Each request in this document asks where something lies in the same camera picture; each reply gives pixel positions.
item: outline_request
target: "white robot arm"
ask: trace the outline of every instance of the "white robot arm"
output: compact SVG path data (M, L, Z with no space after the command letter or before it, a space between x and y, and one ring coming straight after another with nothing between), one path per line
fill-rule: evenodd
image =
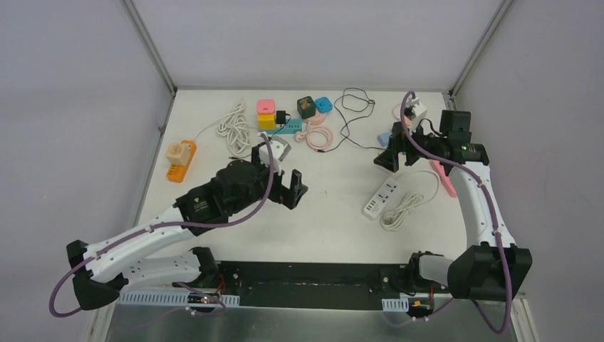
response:
M448 286L454 298L510 302L532 265L532 257L528 249L516 246L501 217L486 150L470 142L470 113L443 110L440 132L425 135L418 122L425 117L425 107L413 92L403 103L401 119L411 119L411 128L403 125L403 120L396 122L387 149L374 163L397 172L400 152L405 153L406 165L421 157L440 161L457 191L467 250L455 260L430 252L414 253L403 270L402 283L415 286L436 281Z
M234 160L219 170L208 183L191 189L150 221L95 244L80 240L67 246L70 273L53 290L49 309L57 313L54 299L70 275L82 310L93 310L116 300L120 293L144 286L174 282L205 284L217 275L217 264L208 248L193 248L179 256L145 259L171 244L199 236L213 228L229 227L245 221L271 200L294 209L308 190L302 175L294 170L290 187L281 184L282 161L290 150L279 137L252 148L251 161ZM255 210L229 222L229 217L260 200Z

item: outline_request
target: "pink object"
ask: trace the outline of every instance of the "pink object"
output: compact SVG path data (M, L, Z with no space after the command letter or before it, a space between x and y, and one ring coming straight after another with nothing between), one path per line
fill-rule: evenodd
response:
M258 115L261 114L275 114L275 100L272 98L266 98L263 100L258 100L256 104L256 111Z
M316 142L313 142L310 139L310 136L312 134L319 134L319 135L322 135L323 137L325 137L325 139L326 139L325 143L320 145ZM315 151L319 151L319 150L325 151L326 149L328 149L331 146L331 143L333 143L333 132L331 132L329 127L311 126L310 124L307 124L306 130L304 132L296 132L296 134L293 135L293 138L299 143L306 140L306 144L308 144L308 146Z
M455 188L453 187L453 184L451 184L449 177L445 175L444 167L436 160L430 160L430 166L432 166L432 169L434 169L434 171L436 171L436 173L440 176L440 182L449 193L449 196L457 197L457 191L455 191Z
M319 126L320 124L325 122L326 118L326 114L316 113L315 116L311 116L308 119L305 119L304 123L312 126Z

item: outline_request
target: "power socket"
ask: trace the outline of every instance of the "power socket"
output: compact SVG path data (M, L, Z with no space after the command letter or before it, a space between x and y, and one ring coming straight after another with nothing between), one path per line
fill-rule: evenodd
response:
M370 220L377 219L384 208L388 206L388 202L395 193L398 187L398 182L395 178L388 178L384 184L377 190L375 195L371 197L369 202L363 207L363 216Z
M265 130L269 135L277 133L278 135L283 134L296 134L296 132L302 131L302 119L289 119L287 125L277 125L274 130Z

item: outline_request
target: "white cable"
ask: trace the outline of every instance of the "white cable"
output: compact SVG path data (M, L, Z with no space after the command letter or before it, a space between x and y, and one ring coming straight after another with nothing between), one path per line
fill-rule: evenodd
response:
M400 179L402 176L410 175L416 172L426 172L434 175L436 177L436 191L434 191L432 197L425 202L422 202L424 200L424 195L410 192L405 196L405 198L402 199L398 207L384 212L384 215L382 215L380 218L380 225L386 232L396 232L399 230L405 218L411 213L412 209L421 207L424 204L428 204L436 197L438 189L440 188L440 177L432 170L415 170L402 173L398 176L398 179Z
M213 126L220 121L216 127L216 133L218 136L226 137L226 146L234 157L243 157L246 154L246 149L250 146L249 128L254 127L247 123L244 114L245 108L245 100L243 98L238 99L233 105L233 110L230 113L223 115L204 126L193 137L193 140L197 139L199 134L208 127Z
M400 109L396 110L397 107L400 107L400 103L397 104L396 106L392 107L392 117L396 120L396 121L400 121Z

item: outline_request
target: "power plug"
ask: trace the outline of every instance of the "power plug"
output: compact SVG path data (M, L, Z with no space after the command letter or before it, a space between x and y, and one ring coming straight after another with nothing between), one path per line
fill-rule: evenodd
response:
M259 135L263 134L268 137L268 133L266 132L259 133ZM271 152L273 155L274 170L275 172L281 174L281 162L285 159L285 157L291 150L291 146L289 145L289 142L285 141L284 139L278 136L272 137L270 144ZM262 144L262 146L260 146L258 154L260 157L260 161L266 166L269 166L271 163L271 158L269 158L269 149L267 148L266 144Z
M410 130L413 133L417 129L418 125L420 124L420 121L426 117L426 114L428 114L428 108L426 108L426 106L420 102L419 96L416 96L415 98L410 98L407 101L407 104L405 107L411 108Z
M377 190L375 195L371 197L369 202L363 207L363 216L370 220L377 219L384 208L388 206L390 198L394 195L398 187L398 182L394 178L388 178L384 184Z
M171 142L166 151L166 158L172 165L185 166L191 157L191 145L185 143Z

